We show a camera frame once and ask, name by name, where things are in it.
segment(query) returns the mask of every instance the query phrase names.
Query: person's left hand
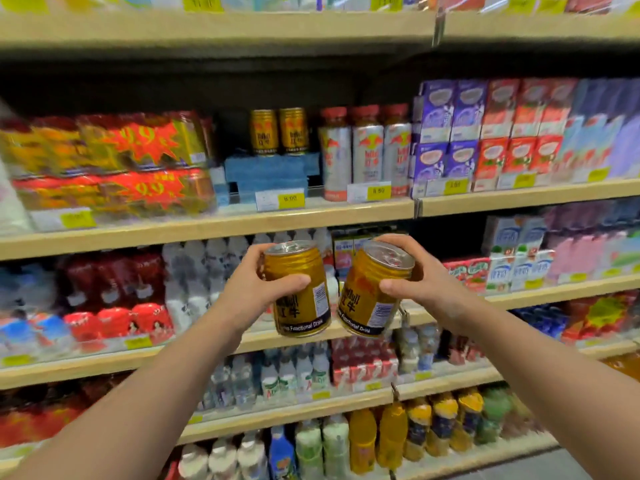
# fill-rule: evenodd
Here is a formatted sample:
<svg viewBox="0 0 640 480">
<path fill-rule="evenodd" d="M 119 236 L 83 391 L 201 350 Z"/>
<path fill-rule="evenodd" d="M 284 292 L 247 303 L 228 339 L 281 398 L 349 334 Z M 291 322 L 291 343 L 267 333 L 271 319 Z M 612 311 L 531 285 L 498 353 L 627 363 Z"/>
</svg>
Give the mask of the person's left hand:
<svg viewBox="0 0 640 480">
<path fill-rule="evenodd" d="M 247 330 L 278 298 L 303 290 L 311 282 L 307 274 L 290 274 L 279 280 L 263 281 L 259 275 L 263 254 L 271 246 L 273 244 L 249 247 L 211 307 L 216 315 L 224 317 L 240 333 Z"/>
</svg>

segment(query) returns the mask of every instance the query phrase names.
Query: hand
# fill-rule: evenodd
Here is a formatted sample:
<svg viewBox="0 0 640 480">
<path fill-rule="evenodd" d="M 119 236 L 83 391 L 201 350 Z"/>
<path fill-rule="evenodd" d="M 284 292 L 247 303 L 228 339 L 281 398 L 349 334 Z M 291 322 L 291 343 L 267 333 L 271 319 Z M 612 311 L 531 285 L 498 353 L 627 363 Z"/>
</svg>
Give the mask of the hand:
<svg viewBox="0 0 640 480">
<path fill-rule="evenodd" d="M 405 234 L 384 234 L 376 238 L 407 251 L 415 259 L 410 281 L 382 280 L 380 290 L 394 298 L 414 300 L 437 322 L 453 333 L 467 335 L 468 310 L 482 301 L 449 274 L 435 257 Z"/>
<path fill-rule="evenodd" d="M 311 277 L 306 274 L 290 274 L 279 280 L 263 281 L 259 272 L 264 252 L 271 246 L 273 244 L 249 247 L 212 307 L 240 333 L 247 330 L 278 298 L 303 290 L 311 282 Z"/>
</svg>

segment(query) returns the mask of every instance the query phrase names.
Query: forearm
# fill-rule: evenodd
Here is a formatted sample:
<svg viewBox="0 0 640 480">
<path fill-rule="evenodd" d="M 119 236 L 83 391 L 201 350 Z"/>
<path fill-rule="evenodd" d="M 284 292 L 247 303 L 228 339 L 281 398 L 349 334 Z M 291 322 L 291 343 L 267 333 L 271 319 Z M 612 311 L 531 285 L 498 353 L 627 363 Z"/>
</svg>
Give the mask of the forearm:
<svg viewBox="0 0 640 480">
<path fill-rule="evenodd" d="M 201 400 L 215 366 L 241 332 L 214 309 L 46 446 L 11 480 L 156 478 Z"/>
<path fill-rule="evenodd" d="M 637 478 L 637 382 L 484 299 L 465 307 L 471 338 L 592 477 Z"/>
</svg>

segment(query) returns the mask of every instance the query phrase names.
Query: energy drink can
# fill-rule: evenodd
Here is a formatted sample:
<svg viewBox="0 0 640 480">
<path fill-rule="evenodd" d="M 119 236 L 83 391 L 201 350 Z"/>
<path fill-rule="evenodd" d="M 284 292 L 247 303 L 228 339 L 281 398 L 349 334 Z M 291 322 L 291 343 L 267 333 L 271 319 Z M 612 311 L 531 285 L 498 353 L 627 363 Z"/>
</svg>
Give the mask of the energy drink can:
<svg viewBox="0 0 640 480">
<path fill-rule="evenodd" d="M 289 241 L 264 252 L 264 276 L 274 281 L 289 274 L 308 274 L 311 282 L 298 293 L 276 300 L 273 315 L 276 330 L 286 337 L 308 337 L 331 322 L 326 275 L 314 241 Z"/>
<path fill-rule="evenodd" d="M 272 109 L 251 112 L 251 145 L 256 155 L 275 155 L 278 152 L 278 121 Z"/>
<path fill-rule="evenodd" d="M 353 183 L 382 181 L 382 149 L 385 129 L 377 121 L 377 104 L 355 107 L 353 128 Z"/>
<path fill-rule="evenodd" d="M 284 151 L 299 155 L 309 149 L 307 115 L 301 107 L 280 110 L 280 135 Z"/>
<path fill-rule="evenodd" d="M 382 181 L 391 182 L 391 196 L 409 192 L 409 147 L 411 123 L 407 117 L 409 104 L 385 106 L 385 138 L 382 151 Z"/>
<path fill-rule="evenodd" d="M 351 183 L 351 128 L 347 108 L 327 107 L 320 114 L 324 126 L 318 130 L 323 156 L 324 198 L 333 202 L 347 200 Z"/>
<path fill-rule="evenodd" d="M 393 320 L 399 300 L 380 291 L 380 280 L 407 279 L 415 260 L 382 241 L 367 241 L 356 253 L 338 303 L 338 317 L 350 332 L 379 337 Z"/>
</svg>

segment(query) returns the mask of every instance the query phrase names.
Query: bottle with yellow cap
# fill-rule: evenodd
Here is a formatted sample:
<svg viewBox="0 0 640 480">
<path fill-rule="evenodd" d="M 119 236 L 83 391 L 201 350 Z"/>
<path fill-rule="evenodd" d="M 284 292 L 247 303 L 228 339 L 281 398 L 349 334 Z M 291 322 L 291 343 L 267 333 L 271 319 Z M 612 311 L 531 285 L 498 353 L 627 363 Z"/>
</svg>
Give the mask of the bottle with yellow cap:
<svg viewBox="0 0 640 480">
<path fill-rule="evenodd" d="M 349 418 L 349 461 L 357 475 L 372 472 L 376 463 L 376 418 L 370 409 L 351 413 Z"/>
<path fill-rule="evenodd" d="M 424 457 L 427 432 L 431 425 L 431 405 L 418 397 L 407 403 L 408 431 L 404 442 L 404 457 L 409 461 L 420 461 Z"/>
<path fill-rule="evenodd" d="M 451 434 L 453 451 L 462 453 L 473 447 L 482 407 L 482 395 L 475 387 L 467 389 L 458 396 L 458 419 Z"/>
<path fill-rule="evenodd" d="M 402 403 L 388 404 L 380 419 L 380 441 L 376 455 L 382 468 L 396 470 L 402 465 L 407 430 L 406 411 Z"/>
<path fill-rule="evenodd" d="M 450 392 L 444 392 L 435 396 L 432 404 L 433 419 L 427 433 L 426 450 L 431 456 L 446 456 L 449 454 L 449 441 L 458 415 L 458 402 Z"/>
</svg>

